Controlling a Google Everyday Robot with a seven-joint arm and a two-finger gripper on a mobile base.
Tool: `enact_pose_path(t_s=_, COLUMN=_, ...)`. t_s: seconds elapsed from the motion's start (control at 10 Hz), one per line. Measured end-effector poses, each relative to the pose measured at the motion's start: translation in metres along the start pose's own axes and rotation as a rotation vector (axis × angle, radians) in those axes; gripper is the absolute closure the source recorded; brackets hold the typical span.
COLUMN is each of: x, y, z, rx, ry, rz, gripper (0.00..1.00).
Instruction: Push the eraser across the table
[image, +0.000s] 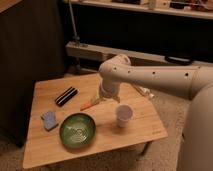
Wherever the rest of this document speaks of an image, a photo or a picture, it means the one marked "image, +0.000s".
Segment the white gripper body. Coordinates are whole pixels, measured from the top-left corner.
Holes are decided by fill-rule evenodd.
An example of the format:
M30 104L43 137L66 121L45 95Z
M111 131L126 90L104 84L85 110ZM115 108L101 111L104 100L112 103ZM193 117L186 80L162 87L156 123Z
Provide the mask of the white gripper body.
M111 90L105 90L102 85L99 86L99 97L101 99L113 99L117 102L120 102L119 88L113 87Z

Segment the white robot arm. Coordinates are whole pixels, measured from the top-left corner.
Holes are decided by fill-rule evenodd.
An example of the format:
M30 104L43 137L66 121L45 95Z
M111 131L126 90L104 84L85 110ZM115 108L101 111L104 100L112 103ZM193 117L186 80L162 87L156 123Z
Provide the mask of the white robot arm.
M188 98L176 171L213 171L213 67L132 66L119 54L99 67L99 94L118 99L123 82Z

